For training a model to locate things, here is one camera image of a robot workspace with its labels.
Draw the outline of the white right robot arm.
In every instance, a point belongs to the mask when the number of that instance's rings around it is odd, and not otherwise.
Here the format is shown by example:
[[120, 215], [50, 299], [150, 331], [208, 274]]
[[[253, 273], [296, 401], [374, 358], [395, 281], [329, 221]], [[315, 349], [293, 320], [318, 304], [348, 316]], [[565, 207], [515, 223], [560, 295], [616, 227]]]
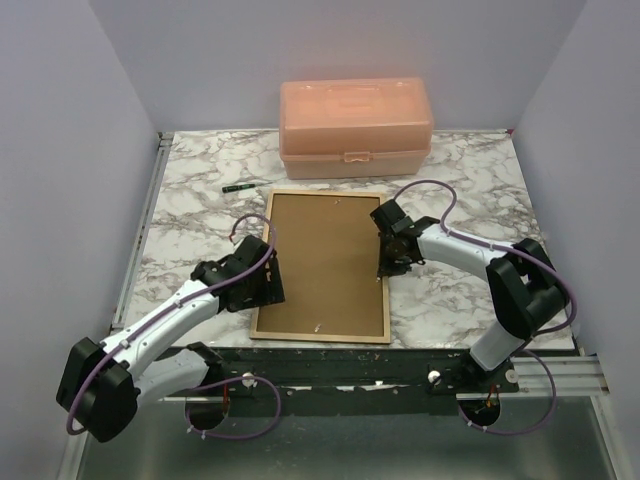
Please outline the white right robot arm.
[[370, 213], [380, 241], [377, 276], [404, 275], [414, 264], [446, 264], [487, 282], [495, 323], [461, 356], [455, 388], [485, 390], [496, 370], [534, 338], [569, 303], [544, 248], [526, 238], [492, 242], [424, 216], [412, 220], [394, 200]]

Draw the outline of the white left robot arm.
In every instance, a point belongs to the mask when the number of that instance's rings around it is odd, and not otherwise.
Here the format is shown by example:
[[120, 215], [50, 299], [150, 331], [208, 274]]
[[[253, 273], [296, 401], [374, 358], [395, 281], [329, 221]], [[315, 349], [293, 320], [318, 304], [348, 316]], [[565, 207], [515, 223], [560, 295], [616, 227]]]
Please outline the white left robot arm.
[[145, 400], [194, 389], [214, 393], [220, 368], [197, 352], [176, 359], [162, 354], [180, 337], [222, 312], [283, 302], [284, 288], [273, 243], [249, 235], [219, 260], [199, 262], [189, 278], [158, 308], [99, 342], [85, 337], [68, 355], [56, 394], [66, 411], [66, 431], [107, 442], [131, 422]]

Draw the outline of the small green black screwdriver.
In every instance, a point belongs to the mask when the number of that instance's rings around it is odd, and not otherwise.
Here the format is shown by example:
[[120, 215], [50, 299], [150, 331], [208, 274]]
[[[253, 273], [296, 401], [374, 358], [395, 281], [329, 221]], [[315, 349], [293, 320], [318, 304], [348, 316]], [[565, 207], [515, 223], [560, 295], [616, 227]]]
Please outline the small green black screwdriver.
[[221, 188], [221, 192], [223, 194], [230, 194], [230, 193], [235, 193], [235, 192], [252, 190], [252, 189], [256, 189], [256, 188], [264, 187], [264, 186], [268, 186], [268, 183], [267, 182], [265, 182], [265, 183], [241, 183], [241, 184], [223, 186]]

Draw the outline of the orange translucent plastic toolbox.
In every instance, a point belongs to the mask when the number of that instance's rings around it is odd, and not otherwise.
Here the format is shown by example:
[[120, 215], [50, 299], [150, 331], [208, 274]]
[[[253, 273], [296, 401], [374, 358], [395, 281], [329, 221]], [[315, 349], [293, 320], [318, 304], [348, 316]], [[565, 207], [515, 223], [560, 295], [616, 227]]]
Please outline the orange translucent plastic toolbox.
[[433, 129], [417, 77], [281, 85], [279, 154], [292, 180], [413, 175]]

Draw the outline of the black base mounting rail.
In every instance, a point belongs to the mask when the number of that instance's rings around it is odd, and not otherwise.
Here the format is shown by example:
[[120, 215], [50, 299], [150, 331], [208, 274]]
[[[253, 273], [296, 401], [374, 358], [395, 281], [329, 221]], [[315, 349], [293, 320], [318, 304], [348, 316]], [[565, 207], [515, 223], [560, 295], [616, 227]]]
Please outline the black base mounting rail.
[[171, 347], [133, 381], [143, 406], [225, 399], [234, 416], [454, 415], [457, 397], [515, 393], [511, 361], [490, 373], [465, 350]]

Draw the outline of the aluminium extrusion frame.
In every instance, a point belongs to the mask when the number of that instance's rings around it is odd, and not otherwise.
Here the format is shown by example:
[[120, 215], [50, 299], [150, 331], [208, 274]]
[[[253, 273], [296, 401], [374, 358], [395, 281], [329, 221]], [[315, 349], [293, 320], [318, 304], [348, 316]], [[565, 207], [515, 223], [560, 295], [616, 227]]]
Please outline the aluminium extrusion frame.
[[[242, 213], [263, 210], [266, 189], [392, 193], [393, 180], [288, 180], [273, 130], [177, 132], [160, 148], [153, 197], [113, 328], [156, 307], [200, 253], [226, 246]], [[442, 130], [420, 170], [453, 185], [457, 225], [489, 237], [540, 232], [510, 136], [503, 130]], [[225, 196], [228, 183], [262, 188]], [[120, 439], [68, 443], [63, 479], [612, 479], [600, 398], [561, 396], [543, 429], [483, 436], [457, 417], [425, 414], [287, 417], [250, 441], [200, 440], [187, 433], [180, 403], [144, 410]]]

